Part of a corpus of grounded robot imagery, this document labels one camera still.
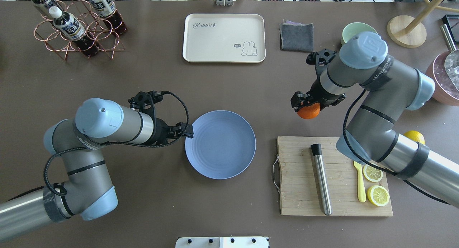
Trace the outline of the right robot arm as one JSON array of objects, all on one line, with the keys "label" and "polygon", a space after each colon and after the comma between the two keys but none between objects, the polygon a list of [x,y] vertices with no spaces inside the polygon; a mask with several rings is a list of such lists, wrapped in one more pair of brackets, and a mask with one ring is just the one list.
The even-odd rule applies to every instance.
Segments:
[{"label": "right robot arm", "polygon": [[404,110],[428,101],[434,81],[388,54],[387,43],[374,32],[361,32],[344,44],[306,93],[295,92],[295,112],[313,104],[319,109],[339,104],[358,84],[368,95],[349,124],[343,124],[336,147],[353,161],[380,163],[387,173],[434,199],[458,207],[458,164],[393,130]]}]

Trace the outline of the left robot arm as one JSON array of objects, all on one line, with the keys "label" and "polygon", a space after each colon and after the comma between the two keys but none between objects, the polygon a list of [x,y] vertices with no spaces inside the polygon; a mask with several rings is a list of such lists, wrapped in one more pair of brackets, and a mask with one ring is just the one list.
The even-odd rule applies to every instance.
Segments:
[{"label": "left robot arm", "polygon": [[72,120],[49,128],[44,145],[44,186],[1,205],[1,242],[80,214],[93,220],[118,205],[115,187],[101,149],[110,145],[165,147],[193,138],[189,121],[168,126],[156,117],[154,105],[168,92],[139,92],[129,107],[111,100],[85,101]]}]

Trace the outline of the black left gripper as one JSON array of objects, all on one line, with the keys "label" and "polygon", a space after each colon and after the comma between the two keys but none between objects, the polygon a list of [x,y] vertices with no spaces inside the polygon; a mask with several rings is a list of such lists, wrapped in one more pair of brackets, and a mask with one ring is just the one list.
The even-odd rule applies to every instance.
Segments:
[{"label": "black left gripper", "polygon": [[179,138],[194,138],[193,126],[179,122],[175,126],[168,126],[162,119],[157,118],[155,124],[155,145],[167,145],[169,140],[175,141]]}]

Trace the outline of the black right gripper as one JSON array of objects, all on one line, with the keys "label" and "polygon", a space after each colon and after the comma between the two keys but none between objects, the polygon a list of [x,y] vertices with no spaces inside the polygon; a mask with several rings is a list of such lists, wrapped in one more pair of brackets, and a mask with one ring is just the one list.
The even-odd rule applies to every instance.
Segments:
[{"label": "black right gripper", "polygon": [[346,94],[328,93],[317,79],[312,84],[310,91],[306,93],[300,91],[295,92],[290,99],[290,103],[294,111],[298,112],[301,108],[312,106],[316,103],[320,105],[320,110],[323,110],[328,106],[338,105],[344,99],[346,99]]}]

